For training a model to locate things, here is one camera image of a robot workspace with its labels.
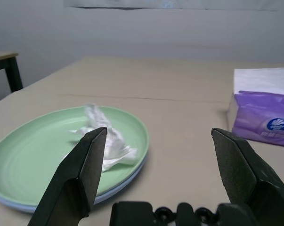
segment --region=logo on tissue box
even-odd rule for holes
[[[271,131],[284,130],[284,119],[275,118],[270,120],[267,128]]]

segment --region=table surface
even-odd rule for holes
[[[235,68],[284,67],[260,63],[88,57],[0,101],[0,140],[51,111],[93,102],[139,117],[150,134],[149,155],[137,178],[94,207],[81,226],[109,225],[117,201],[148,201],[154,209],[180,202],[215,211],[229,202],[222,185],[212,128],[227,128]],[[250,141],[284,182],[284,147]],[[0,204],[0,226],[24,226],[31,215]]]
[[[18,56],[18,53],[15,52],[1,52],[0,51],[0,60],[11,58],[11,57],[16,57]]]

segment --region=stacked plates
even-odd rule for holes
[[[122,190],[146,160],[149,135],[134,115],[101,107],[126,144],[138,149],[134,166],[118,164],[102,173],[95,204]],[[34,212],[63,156],[80,140],[67,131],[84,126],[83,107],[46,114],[17,128],[0,142],[0,202],[16,210]]]

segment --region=crumpled tissue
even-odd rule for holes
[[[86,106],[85,112],[88,117],[86,127],[70,132],[84,136],[94,129],[107,127],[102,172],[109,170],[118,163],[134,165],[138,160],[138,150],[125,144],[120,132],[112,127],[111,122],[100,108],[95,104],[89,104]]]

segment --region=wooden stool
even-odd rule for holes
[[[0,52],[0,70],[5,69],[11,92],[23,88],[16,61],[17,55],[18,53]]]

